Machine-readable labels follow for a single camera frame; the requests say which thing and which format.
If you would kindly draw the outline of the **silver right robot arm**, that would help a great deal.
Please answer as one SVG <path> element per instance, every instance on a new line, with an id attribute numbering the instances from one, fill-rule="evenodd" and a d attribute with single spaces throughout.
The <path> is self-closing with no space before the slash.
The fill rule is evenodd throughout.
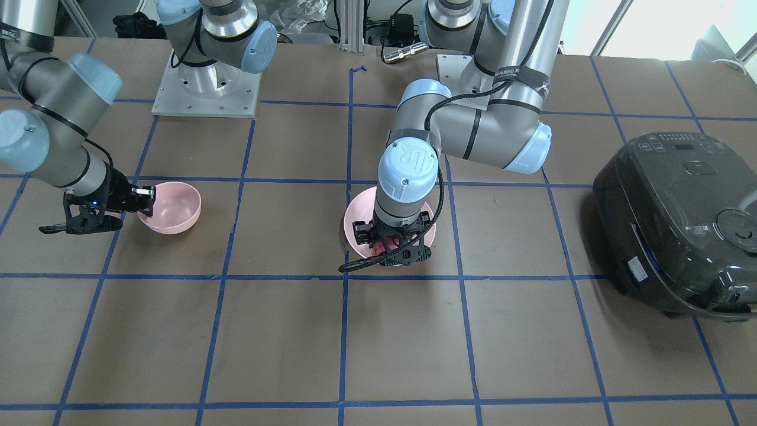
<path id="1" fill-rule="evenodd" d="M 174 66 L 238 69 L 257 75 L 276 51 L 277 30 L 253 1 L 158 1 L 157 15 L 173 48 Z M 2 113 L 2 162 L 64 191 L 63 229 L 116 222 L 114 213 L 152 216 L 156 187 L 138 187 L 111 160 L 85 147 L 89 133 L 124 85 L 115 70 L 79 52 L 52 56 L 55 1 L 2 2 L 2 89 L 30 103 Z"/>

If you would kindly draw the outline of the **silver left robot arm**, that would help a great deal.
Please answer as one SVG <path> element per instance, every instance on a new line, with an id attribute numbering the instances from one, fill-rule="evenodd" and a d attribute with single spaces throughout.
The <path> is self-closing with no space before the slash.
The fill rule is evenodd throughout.
<path id="1" fill-rule="evenodd" d="M 348 206 L 344 232 L 352 248 L 382 253 L 430 232 L 424 211 L 440 182 L 441 157 L 516 173 L 535 173 L 551 148 L 541 122 L 567 1 L 427 1 L 419 35 L 429 46 L 470 62 L 452 88 L 441 79 L 408 84 L 378 163 L 377 184 Z"/>

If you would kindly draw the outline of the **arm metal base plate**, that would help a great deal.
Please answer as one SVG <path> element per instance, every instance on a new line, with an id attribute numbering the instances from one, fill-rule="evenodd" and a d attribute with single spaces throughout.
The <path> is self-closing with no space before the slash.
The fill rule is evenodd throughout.
<path id="1" fill-rule="evenodd" d="M 492 88 L 493 77 L 477 68 L 473 56 L 437 56 L 438 80 L 452 95 L 486 92 Z"/>
<path id="2" fill-rule="evenodd" d="M 169 62 L 160 81 L 152 114 L 184 118 L 254 118 L 262 74 L 216 62 L 205 67 Z"/>

